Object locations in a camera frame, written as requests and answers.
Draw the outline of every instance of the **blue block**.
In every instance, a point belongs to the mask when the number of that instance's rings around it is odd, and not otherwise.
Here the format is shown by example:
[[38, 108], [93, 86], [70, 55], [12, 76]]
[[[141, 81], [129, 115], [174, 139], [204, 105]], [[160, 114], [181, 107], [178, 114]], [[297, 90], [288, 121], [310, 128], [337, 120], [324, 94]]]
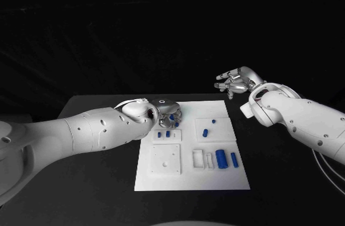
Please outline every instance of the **blue block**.
[[216, 156], [217, 168], [219, 169], [226, 169], [228, 168], [228, 162], [226, 162], [226, 157], [225, 157], [223, 150], [216, 150], [215, 151], [215, 156]]
[[207, 130], [203, 129], [203, 134], [202, 134], [202, 136], [206, 137], [206, 134], [207, 134]]
[[233, 167], [238, 168], [235, 153], [230, 153], [230, 158], [232, 158]]

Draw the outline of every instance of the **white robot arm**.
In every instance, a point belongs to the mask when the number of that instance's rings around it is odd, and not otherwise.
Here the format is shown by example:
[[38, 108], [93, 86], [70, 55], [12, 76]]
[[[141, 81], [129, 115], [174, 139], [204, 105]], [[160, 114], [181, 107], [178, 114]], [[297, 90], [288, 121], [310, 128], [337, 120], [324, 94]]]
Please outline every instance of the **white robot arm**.
[[255, 117], [265, 127], [280, 123], [294, 139], [345, 164], [345, 114], [313, 100], [301, 99], [291, 88], [267, 83], [248, 67], [216, 77], [228, 78], [215, 88], [233, 93], [251, 92], [241, 106], [246, 118]]
[[144, 138], [157, 122], [174, 128], [180, 117], [176, 102], [135, 99], [64, 119], [31, 124], [0, 121], [0, 205], [50, 163]]

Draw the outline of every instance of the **black fabric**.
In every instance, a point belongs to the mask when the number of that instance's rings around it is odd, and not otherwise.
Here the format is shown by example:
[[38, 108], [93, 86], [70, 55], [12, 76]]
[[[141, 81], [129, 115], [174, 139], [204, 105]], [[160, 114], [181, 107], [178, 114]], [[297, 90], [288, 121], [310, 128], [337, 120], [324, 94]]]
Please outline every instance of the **black fabric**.
[[345, 197], [319, 170], [311, 150], [281, 125], [265, 128], [243, 117], [239, 106], [248, 95], [236, 94], [230, 101], [226, 94], [75, 96], [59, 118], [141, 97], [225, 101], [251, 190], [134, 192], [140, 141], [131, 141], [50, 164], [4, 204], [1, 225], [150, 226], [181, 220], [342, 225]]
[[215, 93], [251, 67], [323, 103], [343, 89], [343, 0], [1, 0], [0, 111], [86, 94]]

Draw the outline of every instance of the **black table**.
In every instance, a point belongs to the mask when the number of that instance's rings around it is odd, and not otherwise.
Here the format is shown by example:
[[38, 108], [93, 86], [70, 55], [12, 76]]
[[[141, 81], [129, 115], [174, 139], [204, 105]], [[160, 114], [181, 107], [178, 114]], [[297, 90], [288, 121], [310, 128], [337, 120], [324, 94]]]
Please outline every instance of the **black table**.
[[248, 94], [95, 95], [70, 98], [59, 118], [135, 98], [225, 100], [251, 190], [134, 192], [140, 141], [50, 164], [0, 211], [0, 225], [148, 226], [183, 220], [235, 225], [334, 225], [345, 197], [327, 182], [311, 150], [282, 125], [246, 119]]

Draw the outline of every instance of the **black curtain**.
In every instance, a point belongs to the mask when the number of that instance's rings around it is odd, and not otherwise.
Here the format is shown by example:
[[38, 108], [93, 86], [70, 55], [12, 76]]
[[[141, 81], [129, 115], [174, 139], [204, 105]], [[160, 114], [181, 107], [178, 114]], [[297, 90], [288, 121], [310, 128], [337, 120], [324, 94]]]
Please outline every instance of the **black curtain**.
[[4, 0], [0, 111], [56, 118], [86, 94], [216, 93], [251, 67], [332, 104], [343, 96], [343, 0]]

